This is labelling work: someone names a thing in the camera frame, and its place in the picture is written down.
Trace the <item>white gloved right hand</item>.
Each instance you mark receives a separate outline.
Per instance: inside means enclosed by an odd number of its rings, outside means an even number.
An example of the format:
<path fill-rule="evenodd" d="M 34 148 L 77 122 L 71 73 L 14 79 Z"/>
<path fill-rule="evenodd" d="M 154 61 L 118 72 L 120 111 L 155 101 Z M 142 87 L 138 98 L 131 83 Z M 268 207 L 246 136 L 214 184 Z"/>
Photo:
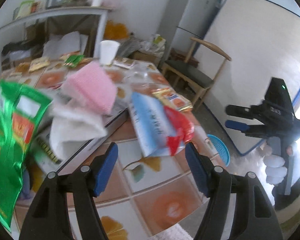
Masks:
<path fill-rule="evenodd" d="M 278 155 L 273 154 L 273 149 L 269 144 L 266 144 L 263 148 L 266 156 L 263 159 L 264 164 L 266 165 L 266 182 L 271 185 L 278 185 L 286 178 L 288 170 L 284 167 L 285 160 Z M 288 154 L 294 158 L 294 166 L 292 172 L 292 182 L 293 186 L 297 180 L 300 178 L 300 153 L 298 150 L 297 143 L 292 143 L 287 148 Z"/>

